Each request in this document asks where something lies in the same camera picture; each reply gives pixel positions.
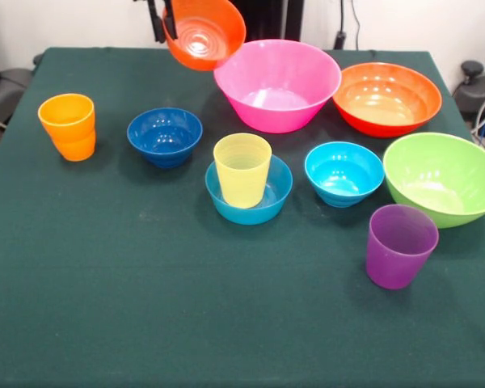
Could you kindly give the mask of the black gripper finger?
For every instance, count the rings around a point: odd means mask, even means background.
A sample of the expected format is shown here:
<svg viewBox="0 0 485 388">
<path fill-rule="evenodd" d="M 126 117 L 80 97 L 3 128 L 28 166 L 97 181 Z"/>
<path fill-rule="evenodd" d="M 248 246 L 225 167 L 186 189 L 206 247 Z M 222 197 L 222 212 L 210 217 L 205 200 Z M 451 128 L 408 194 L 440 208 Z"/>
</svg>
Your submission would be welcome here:
<svg viewBox="0 0 485 388">
<path fill-rule="evenodd" d="M 172 40 L 176 40 L 178 38 L 176 26 L 175 26 L 175 15 L 173 11 L 172 1 L 171 0 L 164 0 L 165 9 L 166 9 L 166 16 L 164 17 L 164 24 L 167 28 L 169 36 Z"/>
<path fill-rule="evenodd" d="M 162 19 L 158 16 L 155 1 L 147 0 L 147 5 L 150 14 L 150 21 L 154 32 L 154 38 L 159 43 L 165 43 L 166 36 L 163 30 Z"/>
</svg>

